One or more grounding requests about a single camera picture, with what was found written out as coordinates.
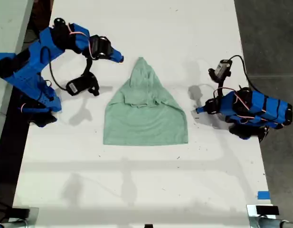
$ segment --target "black cable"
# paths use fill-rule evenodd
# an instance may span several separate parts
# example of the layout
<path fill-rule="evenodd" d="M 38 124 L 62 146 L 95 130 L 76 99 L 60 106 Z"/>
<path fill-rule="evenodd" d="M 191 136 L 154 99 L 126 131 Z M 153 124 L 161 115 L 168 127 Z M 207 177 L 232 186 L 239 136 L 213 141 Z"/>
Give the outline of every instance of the black cable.
<path fill-rule="evenodd" d="M 51 74 L 51 77 L 52 77 L 53 81 L 55 82 L 55 84 L 56 84 L 60 89 L 62 89 L 62 90 L 64 90 L 64 91 L 67 91 L 65 88 L 63 88 L 62 86 L 60 86 L 60 85 L 58 84 L 58 82 L 56 81 L 55 77 L 53 76 L 52 68 L 51 68 L 51 52 L 50 52 L 50 49 L 49 49 L 48 47 L 46 47 L 46 46 L 42 47 L 42 48 L 41 48 L 41 51 L 40 51 L 40 61 L 41 61 L 41 63 L 43 63 L 43 50 L 44 50 L 44 49 L 47 49 L 48 54 L 49 54 L 49 57 L 48 57 L 48 58 L 49 58 L 49 70 L 50 70 L 50 74 Z"/>
<path fill-rule="evenodd" d="M 253 83 L 250 81 L 249 77 L 247 76 L 247 73 L 246 73 L 246 66 L 245 66 L 245 62 L 244 62 L 243 58 L 242 58 L 240 55 L 234 55 L 234 56 L 232 56 L 229 60 L 232 60 L 232 59 L 235 58 L 235 57 L 239 57 L 239 58 L 241 59 L 242 67 L 243 67 L 243 72 L 244 72 L 244 74 L 245 74 L 245 76 L 246 76 L 246 79 L 247 79 L 248 83 L 251 85 L 251 87 L 252 87 L 254 90 L 256 90 L 257 92 L 260 92 L 260 91 L 259 91 L 259 90 L 253 85 Z"/>
<path fill-rule="evenodd" d="M 45 82 L 47 83 L 47 82 L 50 82 L 50 85 L 49 85 L 49 87 L 51 87 L 52 86 L 52 82 L 50 81 L 50 80 L 45 80 Z"/>

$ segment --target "gray floor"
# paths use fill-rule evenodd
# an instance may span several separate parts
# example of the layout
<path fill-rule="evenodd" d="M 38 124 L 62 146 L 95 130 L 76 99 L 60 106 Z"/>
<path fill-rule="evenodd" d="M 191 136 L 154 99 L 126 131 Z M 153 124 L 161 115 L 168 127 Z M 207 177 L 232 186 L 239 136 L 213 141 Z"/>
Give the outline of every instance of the gray floor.
<path fill-rule="evenodd" d="M 293 0 L 235 0 L 248 74 L 268 96 L 293 105 Z M 261 143 L 273 204 L 293 220 L 293 123 Z"/>

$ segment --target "concrete floor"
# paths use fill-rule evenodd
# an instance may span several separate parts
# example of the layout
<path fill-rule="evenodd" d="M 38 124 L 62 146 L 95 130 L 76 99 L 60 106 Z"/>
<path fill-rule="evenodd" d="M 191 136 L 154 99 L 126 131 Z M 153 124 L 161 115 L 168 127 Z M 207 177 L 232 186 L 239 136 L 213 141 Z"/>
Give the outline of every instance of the concrete floor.
<path fill-rule="evenodd" d="M 293 0 L 235 0 L 246 68 L 264 94 L 293 105 Z M 293 123 L 261 143 L 272 203 L 293 220 Z"/>

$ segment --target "blue tape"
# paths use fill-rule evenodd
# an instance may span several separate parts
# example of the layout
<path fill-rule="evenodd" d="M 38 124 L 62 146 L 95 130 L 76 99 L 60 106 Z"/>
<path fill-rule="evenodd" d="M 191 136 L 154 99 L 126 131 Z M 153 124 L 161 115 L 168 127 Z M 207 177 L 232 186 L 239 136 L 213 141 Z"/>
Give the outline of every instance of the blue tape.
<path fill-rule="evenodd" d="M 269 200 L 271 197 L 270 197 L 270 192 L 269 191 L 258 191 L 258 194 L 257 194 L 257 198 L 259 200 Z"/>
<path fill-rule="evenodd" d="M 0 60 L 6 57 L 14 58 L 15 54 L 14 53 L 0 53 Z"/>

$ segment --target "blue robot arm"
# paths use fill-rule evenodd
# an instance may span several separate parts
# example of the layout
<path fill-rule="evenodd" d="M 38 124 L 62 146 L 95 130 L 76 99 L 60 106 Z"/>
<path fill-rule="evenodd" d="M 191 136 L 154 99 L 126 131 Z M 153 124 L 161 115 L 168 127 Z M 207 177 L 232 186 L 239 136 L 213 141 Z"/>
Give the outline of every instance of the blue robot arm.
<path fill-rule="evenodd" d="M 269 127 L 281 129 L 290 125 L 293 117 L 292 105 L 259 92 L 249 81 L 246 72 L 245 75 L 254 91 L 245 87 L 223 95 L 224 80 L 227 76 L 231 76 L 232 58 L 221 60 L 216 70 L 209 69 L 210 77 L 218 83 L 218 96 L 207 100 L 205 106 L 198 107 L 196 112 L 223 114 L 226 117 L 226 122 L 234 124 L 229 129 L 230 132 L 242 139 L 256 135 L 259 141 L 262 141 L 267 135 Z"/>
<path fill-rule="evenodd" d="M 21 112 L 30 116 L 29 121 L 38 126 L 56 121 L 51 112 L 61 110 L 61 101 L 51 86 L 42 78 L 41 71 L 51 61 L 59 57 L 66 49 L 86 57 L 86 69 L 83 74 L 68 82 L 66 87 L 57 85 L 70 95 L 88 90 L 99 95 L 96 77 L 89 71 L 93 60 L 109 59 L 123 62 L 121 53 L 112 48 L 106 37 L 90 36 L 89 31 L 77 24 L 67 25 L 61 18 L 54 21 L 53 28 L 40 33 L 40 39 L 18 55 L 0 53 L 0 77 L 23 92 Z"/>

